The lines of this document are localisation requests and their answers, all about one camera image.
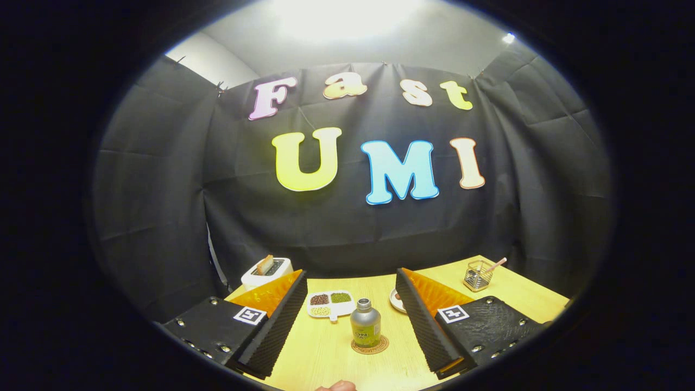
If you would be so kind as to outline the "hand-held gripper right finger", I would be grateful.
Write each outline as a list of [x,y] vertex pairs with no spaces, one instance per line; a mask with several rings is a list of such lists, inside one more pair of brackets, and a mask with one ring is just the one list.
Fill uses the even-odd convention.
[[549,325],[493,295],[473,300],[410,269],[397,269],[395,289],[440,380],[499,361]]

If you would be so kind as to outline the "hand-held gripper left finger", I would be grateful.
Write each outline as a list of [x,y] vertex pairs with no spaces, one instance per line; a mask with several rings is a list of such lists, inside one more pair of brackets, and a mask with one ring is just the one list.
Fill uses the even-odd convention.
[[296,270],[232,300],[204,299],[162,329],[210,361],[264,379],[273,371],[307,292],[306,272]]

